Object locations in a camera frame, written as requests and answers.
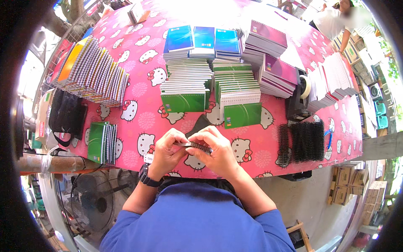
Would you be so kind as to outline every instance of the white shirt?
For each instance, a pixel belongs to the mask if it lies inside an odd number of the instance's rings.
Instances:
[[[342,24],[340,19],[341,12],[333,7],[327,7],[319,12],[314,18],[314,23],[321,33],[330,40],[334,40],[344,29],[353,33],[354,28],[348,28]]]

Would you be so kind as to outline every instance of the hello kitty print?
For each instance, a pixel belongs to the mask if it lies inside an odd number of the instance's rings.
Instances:
[[[130,80],[121,108],[107,108],[86,101],[88,112],[82,140],[72,140],[68,147],[71,152],[87,157],[91,122],[109,121],[117,124],[116,167],[138,171],[143,164],[144,154],[155,151],[156,141],[165,132],[170,128],[176,128],[187,133],[193,129],[197,119],[204,115],[208,124],[215,126],[223,136],[229,139],[235,160],[251,177],[264,178],[308,171],[361,155],[361,124],[356,116],[357,103],[352,98],[345,98],[307,119],[309,121],[323,120],[325,130],[330,129],[333,132],[333,141],[331,147],[325,150],[323,161],[299,164],[278,160],[276,129],[278,125],[287,123],[284,99],[262,94],[261,123],[228,130],[223,127],[223,121],[219,116],[220,105],[214,96],[211,96],[208,108],[204,112],[169,113],[165,111],[159,89],[160,84],[168,79],[163,58],[165,40],[169,28],[188,24],[186,20],[182,20],[183,17],[173,16],[174,4],[169,4],[170,1],[142,1],[144,10],[150,10],[151,14],[140,24],[130,23],[127,16],[130,6],[108,13],[95,24],[92,35],[99,39],[100,46],[109,51],[114,61],[130,73]],[[262,8],[262,4],[250,0],[236,0],[235,3],[238,5],[238,13],[235,10],[228,14],[217,15],[215,22],[225,24],[227,20],[233,20],[233,17],[242,16],[244,7]],[[215,2],[207,0],[204,4],[214,6]],[[261,18],[279,17],[275,13],[270,14],[270,11],[271,9],[268,8],[267,15]],[[281,17],[276,20],[278,23],[283,21]],[[288,17],[288,21],[284,21],[281,25],[287,26],[288,43],[295,47],[295,53],[299,55],[295,57],[301,59],[306,71],[313,71],[318,67],[319,62],[324,61],[324,57],[333,53],[329,46],[330,41],[308,24]],[[217,178],[217,175],[203,162],[191,155],[183,157],[167,176]]]

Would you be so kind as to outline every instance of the person's left hand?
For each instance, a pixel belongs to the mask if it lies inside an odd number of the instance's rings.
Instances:
[[[148,167],[148,177],[159,181],[166,173],[172,171],[187,152],[185,148],[177,152],[172,151],[174,142],[187,143],[185,135],[177,129],[171,128],[155,144],[154,159]]]

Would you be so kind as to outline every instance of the person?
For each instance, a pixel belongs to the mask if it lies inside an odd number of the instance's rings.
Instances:
[[[213,151],[210,155],[192,147],[173,151],[174,142],[189,141]],[[186,154],[227,179],[239,199],[227,190],[198,182],[170,185],[156,198],[157,187],[139,182],[102,240],[101,252],[295,252],[275,203],[236,162],[230,142],[216,127],[208,126],[188,139],[170,129],[156,142],[154,159],[145,169],[147,176],[160,181]]]
[[[340,32],[344,30],[339,52],[344,52],[349,42],[350,35],[354,30],[353,28],[344,26],[340,19],[341,13],[348,12],[350,7],[354,7],[351,0],[340,0],[340,2],[332,7],[327,7],[326,4],[323,4],[321,12],[318,12],[314,19],[309,23],[313,28],[323,33],[330,40],[334,40]]]

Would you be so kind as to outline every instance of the electric fan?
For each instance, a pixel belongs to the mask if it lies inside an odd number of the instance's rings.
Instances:
[[[122,192],[129,197],[133,192],[134,188],[139,182],[139,173],[136,171],[119,169],[118,177],[116,178],[119,186],[129,184],[131,186],[122,189]]]
[[[102,171],[80,174],[73,183],[70,199],[77,223],[86,231],[104,232],[114,219],[114,193],[135,187],[131,180],[125,181],[125,184],[112,188]]]

